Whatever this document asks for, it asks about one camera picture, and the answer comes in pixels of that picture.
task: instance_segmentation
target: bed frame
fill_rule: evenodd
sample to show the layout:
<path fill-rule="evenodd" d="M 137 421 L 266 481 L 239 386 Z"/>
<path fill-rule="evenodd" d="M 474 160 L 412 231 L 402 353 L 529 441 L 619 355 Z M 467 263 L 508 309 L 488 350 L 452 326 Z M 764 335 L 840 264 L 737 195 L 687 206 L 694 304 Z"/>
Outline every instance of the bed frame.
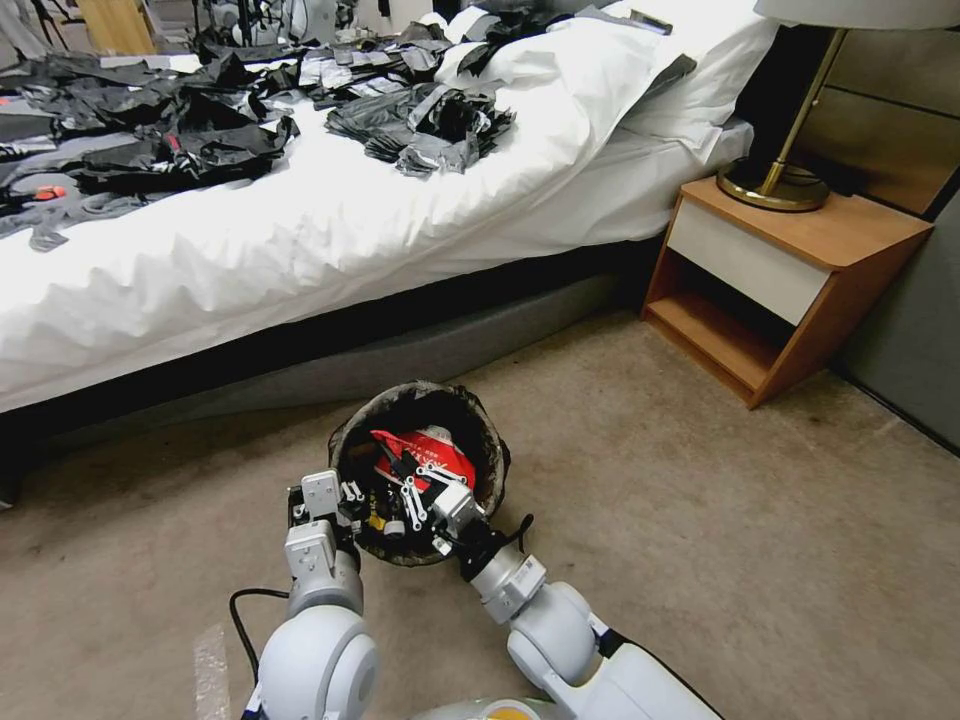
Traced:
<path fill-rule="evenodd" d="M 25 474 L 68 450 L 186 420 L 368 397 L 414 378 L 443 381 L 602 307 L 639 308 L 662 239 L 519 260 L 0 414 L 0 433 L 16 448 L 0 469 L 0 508 L 14 504 Z"/>

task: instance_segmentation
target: beige carpet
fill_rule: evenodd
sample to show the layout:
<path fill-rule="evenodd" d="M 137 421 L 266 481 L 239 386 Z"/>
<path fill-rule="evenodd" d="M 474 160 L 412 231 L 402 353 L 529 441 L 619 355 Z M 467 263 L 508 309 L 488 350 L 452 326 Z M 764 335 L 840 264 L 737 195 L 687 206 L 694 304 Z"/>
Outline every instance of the beige carpet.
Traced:
<path fill-rule="evenodd" d="M 501 524 L 534 512 L 551 577 L 728 720 L 957 717 L 960 462 L 869 398 L 821 374 L 747 412 L 626 313 L 463 382 L 513 450 Z M 192 720 L 195 651 L 222 631 L 239 717 L 227 598 L 286 587 L 284 488 L 353 407 L 167 428 L 31 477 L 0 515 L 0 714 Z M 530 692 L 452 563 L 367 557 L 363 577 L 370 717 Z M 259 645 L 283 607 L 243 612 Z"/>

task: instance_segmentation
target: tape on floor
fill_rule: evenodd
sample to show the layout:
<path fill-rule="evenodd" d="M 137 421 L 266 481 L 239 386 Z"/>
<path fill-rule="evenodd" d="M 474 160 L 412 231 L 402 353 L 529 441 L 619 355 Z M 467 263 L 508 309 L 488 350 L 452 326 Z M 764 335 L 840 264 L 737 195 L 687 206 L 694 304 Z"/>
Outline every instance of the tape on floor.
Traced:
<path fill-rule="evenodd" d="M 223 626 L 208 628 L 193 643 L 197 720 L 231 720 L 230 683 Z"/>

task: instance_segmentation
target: pillow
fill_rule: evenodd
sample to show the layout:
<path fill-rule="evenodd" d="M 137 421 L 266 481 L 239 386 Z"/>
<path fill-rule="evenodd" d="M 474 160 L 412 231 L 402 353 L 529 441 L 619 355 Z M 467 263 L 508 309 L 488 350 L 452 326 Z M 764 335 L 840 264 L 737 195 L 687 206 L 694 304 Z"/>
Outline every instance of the pillow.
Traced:
<path fill-rule="evenodd" d="M 755 0 L 621 0 L 604 8 L 631 10 L 673 24 L 669 41 L 697 68 L 664 92 L 641 99 L 621 120 L 632 132 L 677 140 L 706 162 L 733 114 L 737 96 L 773 43 L 778 24 L 753 12 Z"/>

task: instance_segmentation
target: brass lamp base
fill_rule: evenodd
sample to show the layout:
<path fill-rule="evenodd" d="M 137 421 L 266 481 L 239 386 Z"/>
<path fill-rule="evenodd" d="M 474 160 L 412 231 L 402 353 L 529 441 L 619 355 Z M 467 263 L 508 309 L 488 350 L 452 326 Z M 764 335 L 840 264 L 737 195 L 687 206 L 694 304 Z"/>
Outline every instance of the brass lamp base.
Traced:
<path fill-rule="evenodd" d="M 822 207 L 830 188 L 809 170 L 787 165 L 772 190 L 761 192 L 769 163 L 740 158 L 717 173 L 717 185 L 740 202 L 780 212 L 809 212 Z"/>

